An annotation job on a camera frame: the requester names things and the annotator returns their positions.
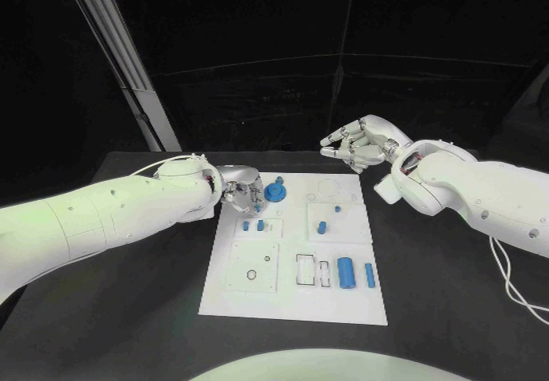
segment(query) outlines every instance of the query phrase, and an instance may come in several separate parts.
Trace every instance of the black backdrop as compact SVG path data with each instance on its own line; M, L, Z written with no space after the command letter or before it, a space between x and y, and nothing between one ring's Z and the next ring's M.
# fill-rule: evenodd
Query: black backdrop
M316 149L364 114L482 149L546 61L543 1L118 3L195 150Z

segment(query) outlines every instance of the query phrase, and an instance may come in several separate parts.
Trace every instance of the cable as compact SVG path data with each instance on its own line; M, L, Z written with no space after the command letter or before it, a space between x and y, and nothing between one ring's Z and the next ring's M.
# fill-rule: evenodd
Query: cable
M200 159L200 160L203 160L203 158L200 156L195 156L195 155L174 156L174 157L169 157L165 160L156 161L156 163L152 163L152 164L146 165L144 168L141 168L138 171L135 171L129 176L136 175L139 172L145 171L145 169L148 169L149 167L154 167L155 165L167 163L168 161L172 161L172 160L177 160L177 159Z
M495 258L495 262L497 262L497 266L499 268L499 271L501 271L501 275L502 275L502 278L505 279L505 292L507 292L507 295L508 295L508 298L517 303L520 304L521 306L524 306L530 313L534 315L534 317L544 323L549 325L549 321L546 319L543 319L543 317L540 317L540 315L534 312L534 309L535 310L543 310L543 311L549 311L549 308L546 307L540 307L540 306L535 306L535 305L531 305L525 302L525 299L522 297L522 295L518 293L518 290L515 289L512 283L511 283L511 262L508 260L508 255L507 255L507 252L505 252L505 249L502 248L501 244L499 244L499 241L494 238L494 237L489 237L488 238L488 241L489 241L489 247L491 247L491 254L494 255L494 258ZM507 261L507 271L504 271L502 269L502 265L501 265L501 261L497 257L497 253L495 253L495 249L494 249L494 243L492 241L495 241L497 243L497 246L502 252L502 256L505 257L505 261ZM518 296L518 299L517 300L512 296L511 296L511 292L508 290L508 287L511 288L511 290L514 291L515 295Z
M159 151L165 152L165 147L162 145L162 142L159 140L159 136L156 134L156 131L154 130L154 127L152 127L152 124L151 124L151 120L148 119L148 115L145 113L145 110L142 109L142 106L141 106L141 103L136 99L136 96L133 94L133 91L131 90L131 85L129 85L129 82L128 82L128 79L125 78L125 74L123 74L123 71L122 71L122 68L119 67L119 64L118 64L118 61L113 57L113 54L112 54L112 50L107 46L107 42L105 40L105 37L100 33L100 29L99 29L99 26L96 24L96 21L95 21L95 18L92 16L92 12L89 11L87 9L87 5L84 4L84 2L82 0L76 0L76 3L77 3L77 7L80 8L80 11L83 13L83 17L87 21L87 24L90 26L90 30L95 34L95 37L96 37L96 41L102 47L102 51L105 52L105 55L107 57L107 60L112 64L112 69L119 77L119 81L122 82L122 85L125 87L125 89L128 90L128 95L131 97L131 101L133 102L133 106L136 108L136 111L139 112L138 113L138 117L139 119L144 121L145 125L146 125L146 128L148 128L148 132L151 133L152 135L152 139L154 139L154 142L156 143L156 146L159 148Z

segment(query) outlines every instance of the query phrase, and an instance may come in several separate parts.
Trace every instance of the circular cutout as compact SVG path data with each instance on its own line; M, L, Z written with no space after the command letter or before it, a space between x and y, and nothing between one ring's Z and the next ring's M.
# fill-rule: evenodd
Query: circular cutout
M332 179L324 179L318 183L318 192L328 197L337 196L339 194L339 184Z

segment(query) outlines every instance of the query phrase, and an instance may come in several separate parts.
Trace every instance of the rectangular slot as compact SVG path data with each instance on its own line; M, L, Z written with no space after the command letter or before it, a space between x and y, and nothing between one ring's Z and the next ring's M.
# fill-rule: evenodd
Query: rectangular slot
M319 261L319 285L329 287L329 265L325 260Z
M311 254L296 254L296 284L314 286L314 256Z

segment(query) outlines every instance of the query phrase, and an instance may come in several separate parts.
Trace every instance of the robotic hand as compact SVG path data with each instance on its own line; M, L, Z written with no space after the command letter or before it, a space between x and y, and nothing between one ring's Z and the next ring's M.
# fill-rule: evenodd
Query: robotic hand
M161 164L154 176L136 175ZM46 273L138 241L175 222L213 216L217 201L241 213L263 207L257 170L177 156L129 176L0 209L0 304Z
M341 141L338 149L325 147ZM321 141L319 153L342 159L355 173L387 161L374 186L388 204L403 198L422 214L453 209L472 229L549 257L549 175L511 164L478 162L452 143L414 143L383 118L368 115Z

